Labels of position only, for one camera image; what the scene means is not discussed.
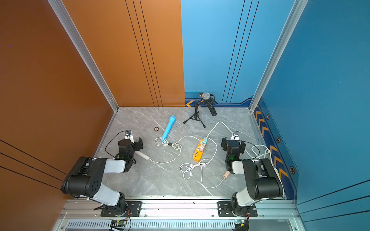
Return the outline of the white cylinder object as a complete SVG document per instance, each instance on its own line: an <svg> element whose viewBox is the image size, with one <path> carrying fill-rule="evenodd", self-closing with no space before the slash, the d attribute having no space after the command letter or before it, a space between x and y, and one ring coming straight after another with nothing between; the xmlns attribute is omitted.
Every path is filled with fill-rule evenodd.
<svg viewBox="0 0 370 231"><path fill-rule="evenodd" d="M145 160L150 160L150 157L149 156L147 156L146 154L144 154L144 153L142 153L140 151L135 152L135 154L138 155L138 156L140 156L140 157L142 157Z"/></svg>

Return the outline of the pink electric toothbrush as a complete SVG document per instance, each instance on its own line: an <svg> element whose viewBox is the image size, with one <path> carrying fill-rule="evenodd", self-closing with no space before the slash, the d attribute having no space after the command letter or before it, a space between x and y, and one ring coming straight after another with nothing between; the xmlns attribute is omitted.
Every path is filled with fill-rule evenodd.
<svg viewBox="0 0 370 231"><path fill-rule="evenodd" d="M230 175L230 172L226 171L225 174L223 175L223 179L227 179L229 175Z"/></svg>

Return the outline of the pink charger cube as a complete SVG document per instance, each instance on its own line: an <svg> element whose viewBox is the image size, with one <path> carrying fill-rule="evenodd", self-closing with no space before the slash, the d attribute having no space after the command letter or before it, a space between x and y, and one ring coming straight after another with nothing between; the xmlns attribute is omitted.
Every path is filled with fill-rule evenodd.
<svg viewBox="0 0 370 231"><path fill-rule="evenodd" d="M203 153L203 152L204 152L204 149L205 149L205 146L206 146L206 145L204 145L203 143L199 144L199 145L197 146L197 151L198 151L199 153Z"/></svg>

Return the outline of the orange power strip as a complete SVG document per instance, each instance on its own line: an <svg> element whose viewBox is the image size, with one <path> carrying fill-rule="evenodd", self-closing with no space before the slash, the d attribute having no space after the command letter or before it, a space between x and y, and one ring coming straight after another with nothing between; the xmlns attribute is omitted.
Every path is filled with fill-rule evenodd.
<svg viewBox="0 0 370 231"><path fill-rule="evenodd" d="M202 158L202 155L204 153L206 144L207 144L207 139L206 138L203 138L203 139L200 140L200 142L198 143L197 148L196 148L196 150L193 154L193 160L194 161L196 161L196 162L201 161L201 158Z"/></svg>

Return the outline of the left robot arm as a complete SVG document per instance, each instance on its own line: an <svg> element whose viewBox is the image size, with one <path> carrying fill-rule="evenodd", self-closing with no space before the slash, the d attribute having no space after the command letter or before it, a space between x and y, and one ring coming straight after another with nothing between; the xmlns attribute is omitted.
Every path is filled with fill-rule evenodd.
<svg viewBox="0 0 370 231"><path fill-rule="evenodd" d="M103 184L103 176L110 173L125 173L136 163L134 154L143 149L143 140L118 141L119 153L114 159L80 157L62 183L61 191L77 198L86 198L100 203L97 210L101 216L129 216L131 210L125 195Z"/></svg>

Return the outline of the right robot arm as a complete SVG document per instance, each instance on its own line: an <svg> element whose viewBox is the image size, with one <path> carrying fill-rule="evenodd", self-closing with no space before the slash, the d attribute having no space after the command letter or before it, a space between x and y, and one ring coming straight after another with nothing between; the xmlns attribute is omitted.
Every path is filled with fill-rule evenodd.
<svg viewBox="0 0 370 231"><path fill-rule="evenodd" d="M284 196L284 188L277 169L268 158L259 160L241 159L245 142L223 138L221 147L226 151L225 167L228 174L243 175L246 187L232 195L231 211L236 216L244 216L249 209L265 199Z"/></svg>

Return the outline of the black tripod stand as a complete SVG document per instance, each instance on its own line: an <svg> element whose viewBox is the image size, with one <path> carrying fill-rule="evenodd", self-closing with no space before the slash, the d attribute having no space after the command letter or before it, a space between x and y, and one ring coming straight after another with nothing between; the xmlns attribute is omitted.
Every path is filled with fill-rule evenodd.
<svg viewBox="0 0 370 231"><path fill-rule="evenodd" d="M194 120L194 121L198 121L202 124L202 126L204 128L206 128L205 124L202 122L200 116L199 116L199 111L198 111L198 108L199 106L203 103L203 100L200 100L200 101L197 101L195 104L194 104L194 109L195 109L195 112L194 114L189 117L187 120L185 120L183 123L186 124L189 120Z"/></svg>

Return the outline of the blue cylindrical device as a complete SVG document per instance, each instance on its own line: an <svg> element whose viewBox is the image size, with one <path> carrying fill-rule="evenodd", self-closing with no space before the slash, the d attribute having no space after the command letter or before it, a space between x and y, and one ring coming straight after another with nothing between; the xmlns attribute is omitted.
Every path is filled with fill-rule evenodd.
<svg viewBox="0 0 370 231"><path fill-rule="evenodd" d="M163 135L161 137L161 142L164 142L167 139L167 137L168 137L168 135L170 133L170 130L171 130L171 128L172 128L172 126L173 126L173 124L174 124L175 121L176 121L176 116L175 115L170 116L169 122L168 122L168 124L166 126L166 129L165 129L165 131L164 131L164 133L163 133Z"/></svg>

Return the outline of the black microphone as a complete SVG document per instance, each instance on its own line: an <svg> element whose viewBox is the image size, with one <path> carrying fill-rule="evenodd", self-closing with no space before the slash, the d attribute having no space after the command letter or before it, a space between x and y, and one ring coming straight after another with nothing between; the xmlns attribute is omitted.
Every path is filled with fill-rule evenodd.
<svg viewBox="0 0 370 231"><path fill-rule="evenodd" d="M216 116L217 112L214 107L214 102L215 102L215 96L213 94L210 94L208 92L204 92L202 94L202 100L201 102L208 107L210 113L212 116Z"/></svg>

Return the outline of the green circuit board right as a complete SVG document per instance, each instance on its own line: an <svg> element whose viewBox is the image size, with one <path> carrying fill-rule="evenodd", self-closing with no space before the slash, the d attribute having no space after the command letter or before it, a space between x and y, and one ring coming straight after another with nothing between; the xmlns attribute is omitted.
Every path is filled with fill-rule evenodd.
<svg viewBox="0 0 370 231"><path fill-rule="evenodd" d="M239 220L235 224L235 228L233 231L248 231L250 228L250 222L248 219L246 220Z"/></svg>

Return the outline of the green circuit board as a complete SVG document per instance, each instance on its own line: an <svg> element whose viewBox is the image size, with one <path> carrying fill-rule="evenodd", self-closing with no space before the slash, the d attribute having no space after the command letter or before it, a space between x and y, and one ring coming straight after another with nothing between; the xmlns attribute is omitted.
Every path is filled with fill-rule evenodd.
<svg viewBox="0 0 370 231"><path fill-rule="evenodd" d="M109 225L110 231L125 231L128 228L128 220L120 219L120 220L111 220Z"/></svg>
<svg viewBox="0 0 370 231"><path fill-rule="evenodd" d="M248 219L246 220L239 220L235 224L235 228L233 231L248 231L250 228L250 222Z"/></svg>

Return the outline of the green circuit board left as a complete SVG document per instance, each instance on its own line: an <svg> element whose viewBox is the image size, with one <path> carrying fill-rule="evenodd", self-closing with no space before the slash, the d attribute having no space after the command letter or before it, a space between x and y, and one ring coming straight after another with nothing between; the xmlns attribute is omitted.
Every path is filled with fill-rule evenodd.
<svg viewBox="0 0 370 231"><path fill-rule="evenodd" d="M125 231L128 228L128 220L120 219L120 220L111 220L109 225L110 231Z"/></svg>

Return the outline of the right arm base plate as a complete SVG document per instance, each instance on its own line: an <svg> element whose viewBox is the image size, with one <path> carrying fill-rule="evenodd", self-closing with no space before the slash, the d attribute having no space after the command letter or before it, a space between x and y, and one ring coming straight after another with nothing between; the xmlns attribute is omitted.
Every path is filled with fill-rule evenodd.
<svg viewBox="0 0 370 231"><path fill-rule="evenodd" d="M234 205L231 201L217 202L217 211L219 217L258 217L255 205L240 207Z"/></svg>

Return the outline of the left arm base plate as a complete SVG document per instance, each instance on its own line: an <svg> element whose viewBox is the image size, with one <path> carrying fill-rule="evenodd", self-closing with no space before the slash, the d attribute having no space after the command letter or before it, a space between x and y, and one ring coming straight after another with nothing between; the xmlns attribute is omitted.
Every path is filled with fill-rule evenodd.
<svg viewBox="0 0 370 231"><path fill-rule="evenodd" d="M105 206L101 208L101 217L139 217L142 201L119 202L116 206Z"/></svg>

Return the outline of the aluminium front rail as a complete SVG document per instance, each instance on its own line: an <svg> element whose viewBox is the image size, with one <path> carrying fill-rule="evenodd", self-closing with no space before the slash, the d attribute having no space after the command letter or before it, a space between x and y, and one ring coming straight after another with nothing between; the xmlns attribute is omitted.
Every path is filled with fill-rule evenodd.
<svg viewBox="0 0 370 231"><path fill-rule="evenodd" d="M304 224L292 200L266 200L256 204L258 217L219 217L217 202L226 197L128 196L142 201L139 217L101 217L97 203L67 200L55 231L110 231L111 220L128 220L125 231L233 231L239 220L248 219L249 231L303 231Z"/></svg>

